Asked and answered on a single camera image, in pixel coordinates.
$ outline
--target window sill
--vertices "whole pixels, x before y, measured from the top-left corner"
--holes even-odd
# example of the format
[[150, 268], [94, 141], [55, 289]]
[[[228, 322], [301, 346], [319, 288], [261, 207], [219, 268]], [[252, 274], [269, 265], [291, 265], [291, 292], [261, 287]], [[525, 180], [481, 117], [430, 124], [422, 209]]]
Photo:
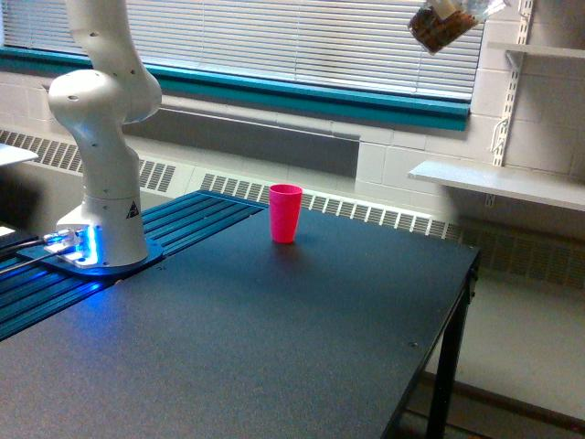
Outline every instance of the window sill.
[[[0, 48], [0, 70], [63, 74], [90, 67], [90, 60], [43, 50]], [[333, 89], [155, 65], [146, 68], [164, 91], [249, 102], [293, 111], [379, 123], [463, 131], [470, 105], [382, 93]]]

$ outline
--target wall shelf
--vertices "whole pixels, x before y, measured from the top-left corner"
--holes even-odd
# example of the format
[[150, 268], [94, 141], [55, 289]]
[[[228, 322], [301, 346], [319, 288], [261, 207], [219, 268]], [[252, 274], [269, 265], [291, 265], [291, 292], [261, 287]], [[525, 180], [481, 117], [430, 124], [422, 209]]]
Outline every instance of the wall shelf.
[[448, 187], [585, 211], [585, 183], [536, 171], [456, 159], [427, 160], [409, 177]]
[[489, 48], [499, 48], [512, 53], [526, 53], [539, 57], [585, 59], [585, 50], [577, 48], [551, 48], [547, 46], [533, 46], [530, 44], [487, 43]]
[[12, 165], [14, 163], [34, 160], [38, 155], [26, 149], [16, 148], [5, 144], [0, 144], [0, 166]]

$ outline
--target bag of food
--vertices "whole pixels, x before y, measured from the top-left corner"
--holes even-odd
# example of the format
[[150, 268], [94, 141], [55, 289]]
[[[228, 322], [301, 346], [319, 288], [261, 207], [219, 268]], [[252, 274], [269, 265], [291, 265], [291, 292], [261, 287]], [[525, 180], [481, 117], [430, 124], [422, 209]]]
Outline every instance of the bag of food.
[[410, 33], [435, 54], [506, 6], [508, 0], [427, 0], [410, 20]]

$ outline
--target white robotic arm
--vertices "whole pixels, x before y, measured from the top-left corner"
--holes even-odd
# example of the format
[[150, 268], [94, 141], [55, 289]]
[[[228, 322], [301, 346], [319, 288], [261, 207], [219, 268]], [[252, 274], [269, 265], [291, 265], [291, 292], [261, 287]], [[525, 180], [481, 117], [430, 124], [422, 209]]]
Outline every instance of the white robotic arm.
[[[83, 162], [82, 203], [58, 222], [60, 229], [79, 231], [80, 250], [65, 257], [80, 268], [129, 265], [148, 251], [138, 156], [124, 142], [122, 125], [154, 114], [161, 89], [133, 46], [125, 0], [66, 1], [71, 33], [94, 70], [56, 78], [48, 94]], [[60, 245], [48, 250], [57, 252]]]

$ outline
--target pink cup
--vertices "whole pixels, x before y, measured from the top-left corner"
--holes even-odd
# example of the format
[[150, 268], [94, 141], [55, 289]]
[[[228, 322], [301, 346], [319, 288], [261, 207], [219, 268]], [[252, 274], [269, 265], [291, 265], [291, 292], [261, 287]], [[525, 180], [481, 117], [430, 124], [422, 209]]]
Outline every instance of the pink cup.
[[273, 185], [270, 192], [271, 235], [275, 242], [290, 244], [301, 212], [303, 189], [294, 185]]

